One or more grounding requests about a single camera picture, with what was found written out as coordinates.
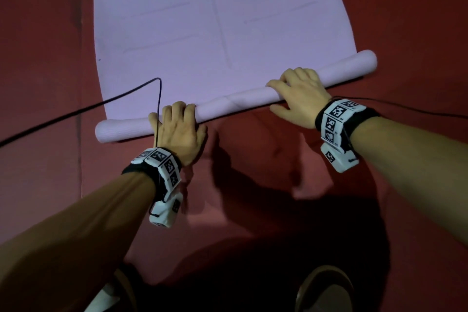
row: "forearm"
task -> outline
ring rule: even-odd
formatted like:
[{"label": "forearm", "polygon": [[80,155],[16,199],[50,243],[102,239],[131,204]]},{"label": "forearm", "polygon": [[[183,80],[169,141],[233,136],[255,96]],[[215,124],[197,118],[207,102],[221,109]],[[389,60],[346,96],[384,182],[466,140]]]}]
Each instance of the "forearm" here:
[{"label": "forearm", "polygon": [[402,196],[468,244],[468,145],[381,117],[358,126],[351,143]]},{"label": "forearm", "polygon": [[0,310],[85,309],[121,263],[154,195],[149,177],[124,174],[0,246]]}]

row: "rolled yoga mat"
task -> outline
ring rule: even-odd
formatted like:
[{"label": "rolled yoga mat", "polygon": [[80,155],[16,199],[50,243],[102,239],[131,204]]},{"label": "rolled yoga mat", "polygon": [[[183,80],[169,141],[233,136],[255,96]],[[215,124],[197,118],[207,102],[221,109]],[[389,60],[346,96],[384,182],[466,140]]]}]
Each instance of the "rolled yoga mat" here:
[{"label": "rolled yoga mat", "polygon": [[[345,82],[373,72],[377,68],[377,57],[374,52],[364,50],[341,61],[317,70],[325,87]],[[283,100],[275,90],[262,87],[217,97],[197,105],[195,119],[197,123],[206,122],[217,117],[226,116],[238,111],[251,109]],[[130,138],[153,134],[148,118],[129,120],[104,120],[96,125],[96,138],[101,143],[122,141]]]}]

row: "floor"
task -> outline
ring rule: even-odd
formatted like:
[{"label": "floor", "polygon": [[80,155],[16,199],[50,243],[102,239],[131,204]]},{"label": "floor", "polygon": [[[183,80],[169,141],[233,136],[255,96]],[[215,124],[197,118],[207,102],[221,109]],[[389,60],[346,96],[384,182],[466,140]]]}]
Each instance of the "floor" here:
[{"label": "floor", "polygon": [[[332,94],[467,113],[466,0],[343,1],[358,50],[372,49],[379,67]],[[1,138],[101,100],[92,0],[1,0],[0,8]],[[468,142],[463,120],[369,105]],[[150,138],[99,144],[94,127],[104,118],[99,108],[1,149],[0,242],[114,178],[151,144]],[[281,291],[290,295],[304,267],[331,261],[347,266],[365,291],[359,298],[380,304],[381,311],[468,310],[466,248],[372,167],[361,163],[337,175],[318,153],[314,132],[266,108],[208,126],[176,226],[162,230],[145,221],[127,255],[147,283],[184,289],[198,281],[234,289],[221,270],[242,281],[239,272],[247,266],[251,276],[276,281],[267,269],[275,264],[275,273],[290,283]]]}]

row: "wrist-mounted device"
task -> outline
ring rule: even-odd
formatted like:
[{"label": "wrist-mounted device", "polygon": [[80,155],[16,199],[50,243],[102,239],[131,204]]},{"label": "wrist-mounted device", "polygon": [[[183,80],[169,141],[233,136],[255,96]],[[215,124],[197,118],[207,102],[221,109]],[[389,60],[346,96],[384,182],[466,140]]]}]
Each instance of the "wrist-mounted device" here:
[{"label": "wrist-mounted device", "polygon": [[348,99],[329,102],[317,115],[315,127],[324,144],[320,150],[335,170],[343,173],[359,163],[351,144],[351,134],[362,122],[380,114]]},{"label": "wrist-mounted device", "polygon": [[165,148],[148,148],[131,161],[122,174],[145,173],[156,186],[156,195],[149,211],[149,221],[157,226],[174,224],[184,196],[177,190],[182,164]]}]

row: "shoe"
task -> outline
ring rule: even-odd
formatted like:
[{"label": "shoe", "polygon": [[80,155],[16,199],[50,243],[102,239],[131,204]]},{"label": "shoe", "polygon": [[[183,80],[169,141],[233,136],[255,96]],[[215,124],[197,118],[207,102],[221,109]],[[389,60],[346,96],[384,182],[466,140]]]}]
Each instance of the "shoe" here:
[{"label": "shoe", "polygon": [[296,297],[295,312],[352,312],[354,289],[339,268],[322,265],[304,280]]}]

